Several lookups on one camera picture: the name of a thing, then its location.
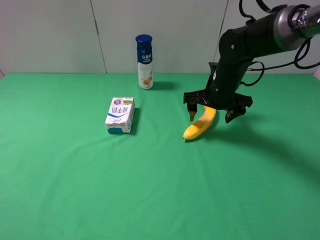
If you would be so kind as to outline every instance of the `white milk carton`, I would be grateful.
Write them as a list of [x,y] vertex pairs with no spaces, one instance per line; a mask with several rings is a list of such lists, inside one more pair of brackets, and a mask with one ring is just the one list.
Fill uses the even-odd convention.
[[114,97],[109,108],[105,125],[110,134],[130,133],[135,113],[133,97]]

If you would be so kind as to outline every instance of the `green table surface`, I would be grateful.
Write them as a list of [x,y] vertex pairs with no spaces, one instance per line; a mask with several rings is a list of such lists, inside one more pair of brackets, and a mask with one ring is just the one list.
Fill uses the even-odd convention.
[[[142,90],[136,74],[5,76],[0,239],[319,239],[320,81],[265,75],[238,90],[246,115],[219,111],[186,142],[183,93],[207,79],[155,74]],[[135,98],[131,134],[108,134],[112,97]]]

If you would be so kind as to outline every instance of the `robotic arm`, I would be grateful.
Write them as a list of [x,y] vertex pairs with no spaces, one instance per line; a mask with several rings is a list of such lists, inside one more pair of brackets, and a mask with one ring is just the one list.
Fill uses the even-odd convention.
[[[292,51],[302,46],[298,51],[300,54],[306,45],[309,49],[310,39],[320,34],[320,5],[281,5],[272,11],[273,13],[258,20],[249,16],[252,19],[247,21],[246,26],[229,29],[221,36],[221,57],[218,64],[213,64],[214,71],[211,71],[205,89],[184,93],[183,103],[187,103],[190,121],[193,121],[197,113],[197,104],[226,110],[226,123],[244,115],[246,107],[251,107],[253,100],[250,96],[236,93],[236,90],[240,84],[252,86],[257,83],[264,72],[263,69],[260,78],[254,83],[241,82],[248,67],[256,63],[253,62],[254,58]],[[301,59],[298,59],[299,54],[292,62],[296,66]]]

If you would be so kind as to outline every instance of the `yellow banana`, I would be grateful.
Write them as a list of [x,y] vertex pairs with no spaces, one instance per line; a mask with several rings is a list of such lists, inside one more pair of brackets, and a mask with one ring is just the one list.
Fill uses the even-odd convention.
[[216,116],[216,109],[211,107],[203,106],[204,114],[200,117],[195,123],[191,124],[184,132],[183,139],[191,140],[195,139],[199,135],[201,135],[205,130],[207,130],[214,118]]

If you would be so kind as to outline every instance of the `yogurt bottle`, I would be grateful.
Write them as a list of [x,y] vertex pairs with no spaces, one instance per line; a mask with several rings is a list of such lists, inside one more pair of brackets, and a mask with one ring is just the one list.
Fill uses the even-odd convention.
[[150,89],[154,84],[152,72],[152,37],[139,35],[135,38],[138,60],[138,82],[142,89]]

